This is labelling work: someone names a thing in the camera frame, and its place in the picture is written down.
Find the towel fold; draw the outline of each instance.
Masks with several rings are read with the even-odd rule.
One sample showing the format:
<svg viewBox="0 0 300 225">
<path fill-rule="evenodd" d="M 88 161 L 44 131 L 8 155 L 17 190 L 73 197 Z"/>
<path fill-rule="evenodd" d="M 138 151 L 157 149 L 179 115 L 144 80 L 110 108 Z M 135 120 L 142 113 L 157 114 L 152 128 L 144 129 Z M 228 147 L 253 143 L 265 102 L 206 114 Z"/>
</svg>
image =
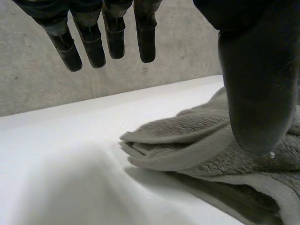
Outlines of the towel fold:
<svg viewBox="0 0 300 225">
<path fill-rule="evenodd" d="M 300 225 L 300 106 L 275 157 L 236 143 L 225 89 L 201 106 L 121 137 L 132 165 L 168 172 L 194 195 L 249 225 Z"/>
</svg>

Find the gray concrete wall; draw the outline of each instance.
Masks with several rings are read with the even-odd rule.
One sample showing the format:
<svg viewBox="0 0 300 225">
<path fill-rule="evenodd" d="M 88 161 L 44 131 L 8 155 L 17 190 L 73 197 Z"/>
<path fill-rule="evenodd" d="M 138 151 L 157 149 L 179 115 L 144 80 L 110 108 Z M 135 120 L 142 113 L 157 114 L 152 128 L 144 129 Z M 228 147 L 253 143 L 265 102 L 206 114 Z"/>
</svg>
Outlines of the gray concrete wall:
<svg viewBox="0 0 300 225">
<path fill-rule="evenodd" d="M 112 60 L 105 35 L 106 65 L 88 62 L 71 17 L 69 27 L 83 68 L 69 72 L 44 30 L 11 0 L 0 0 L 1 116 L 221 74 L 218 33 L 192 0 L 164 0 L 156 13 L 157 55 L 139 58 L 133 9 L 125 15 L 125 57 Z M 99 19 L 104 34 L 102 16 Z"/>
</svg>

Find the white table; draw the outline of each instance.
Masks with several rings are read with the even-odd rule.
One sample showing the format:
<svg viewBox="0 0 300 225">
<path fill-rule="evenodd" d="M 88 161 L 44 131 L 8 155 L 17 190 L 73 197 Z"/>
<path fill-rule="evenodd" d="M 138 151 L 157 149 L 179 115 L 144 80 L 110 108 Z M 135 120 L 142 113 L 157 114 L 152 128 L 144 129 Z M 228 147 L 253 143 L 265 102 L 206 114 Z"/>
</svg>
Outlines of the white table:
<svg viewBox="0 0 300 225">
<path fill-rule="evenodd" d="M 203 104 L 212 76 L 0 119 L 1 225 L 241 225 L 172 178 L 135 168 L 119 136 Z"/>
</svg>

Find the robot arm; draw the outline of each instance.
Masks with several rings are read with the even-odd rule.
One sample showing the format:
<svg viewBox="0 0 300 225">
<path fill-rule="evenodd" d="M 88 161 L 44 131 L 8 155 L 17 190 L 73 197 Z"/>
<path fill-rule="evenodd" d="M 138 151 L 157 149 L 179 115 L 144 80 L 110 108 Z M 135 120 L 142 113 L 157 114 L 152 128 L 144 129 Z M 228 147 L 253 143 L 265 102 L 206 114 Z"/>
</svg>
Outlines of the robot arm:
<svg viewBox="0 0 300 225">
<path fill-rule="evenodd" d="M 102 10 L 110 56 L 124 56 L 123 16 L 133 0 L 13 0 L 40 24 L 66 67 L 82 67 L 67 25 L 70 10 L 90 63 L 105 65 Z M 155 58 L 155 12 L 162 0 L 134 0 L 141 60 Z M 299 95 L 299 0 L 194 0 L 220 31 L 219 58 L 236 140 L 259 156 L 273 151 L 293 120 Z"/>
</svg>

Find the folded towel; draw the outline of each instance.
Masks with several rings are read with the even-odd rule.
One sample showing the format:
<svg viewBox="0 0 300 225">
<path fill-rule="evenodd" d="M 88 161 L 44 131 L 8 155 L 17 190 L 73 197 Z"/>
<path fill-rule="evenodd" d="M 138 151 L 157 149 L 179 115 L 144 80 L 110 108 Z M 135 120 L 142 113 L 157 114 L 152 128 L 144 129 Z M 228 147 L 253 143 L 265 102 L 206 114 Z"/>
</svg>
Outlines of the folded towel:
<svg viewBox="0 0 300 225">
<path fill-rule="evenodd" d="M 224 88 L 208 103 L 145 124 L 121 140 L 132 165 L 168 172 L 245 224 L 300 225 L 300 106 L 272 157 L 236 143 Z"/>
</svg>

